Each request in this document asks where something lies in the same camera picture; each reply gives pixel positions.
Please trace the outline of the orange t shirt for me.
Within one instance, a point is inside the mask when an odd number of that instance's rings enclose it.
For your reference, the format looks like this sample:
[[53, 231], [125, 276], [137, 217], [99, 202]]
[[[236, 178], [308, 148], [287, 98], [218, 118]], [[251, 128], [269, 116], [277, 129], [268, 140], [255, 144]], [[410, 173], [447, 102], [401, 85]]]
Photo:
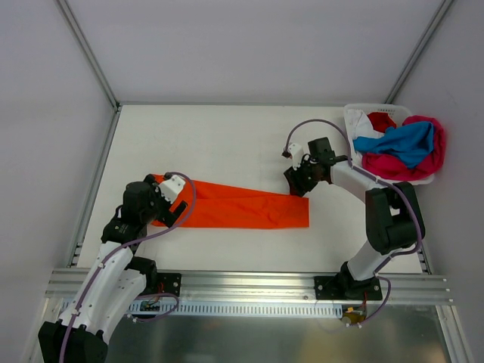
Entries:
[[183, 228], [291, 229], [310, 226], [309, 200], [195, 180], [186, 184], [178, 202], [195, 203], [181, 219]]

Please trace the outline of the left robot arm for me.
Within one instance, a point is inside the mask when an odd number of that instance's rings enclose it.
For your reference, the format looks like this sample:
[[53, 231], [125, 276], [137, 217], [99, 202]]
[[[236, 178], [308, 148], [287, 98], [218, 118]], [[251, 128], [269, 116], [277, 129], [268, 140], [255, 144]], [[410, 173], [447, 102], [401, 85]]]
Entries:
[[[192, 180], [180, 172], [162, 178], [149, 174], [142, 181], [126, 185], [123, 201], [105, 225], [98, 254], [72, 302], [54, 322], [46, 321], [38, 332], [45, 362], [103, 362], [118, 323], [129, 314], [130, 305], [140, 300], [172, 299], [167, 310], [179, 306], [177, 293], [160, 286], [155, 261], [135, 255], [142, 243], [168, 234], [183, 224], [194, 203], [182, 199], [182, 192], [195, 189]], [[153, 236], [148, 225], [160, 222], [164, 229]]]

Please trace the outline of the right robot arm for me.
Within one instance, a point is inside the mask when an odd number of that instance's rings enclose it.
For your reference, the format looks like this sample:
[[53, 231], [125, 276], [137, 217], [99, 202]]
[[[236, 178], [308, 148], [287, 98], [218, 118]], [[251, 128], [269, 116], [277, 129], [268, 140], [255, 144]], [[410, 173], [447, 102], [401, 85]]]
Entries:
[[284, 172], [290, 194], [303, 197], [318, 183], [327, 182], [345, 189], [365, 205], [366, 241], [359, 251], [333, 276], [316, 276], [318, 300], [366, 300], [383, 298], [377, 275], [400, 253], [420, 246], [425, 235], [424, 221], [414, 186], [406, 181], [379, 181], [359, 169], [346, 156], [338, 156], [328, 138], [308, 143], [309, 151], [289, 143], [283, 157], [291, 161]]

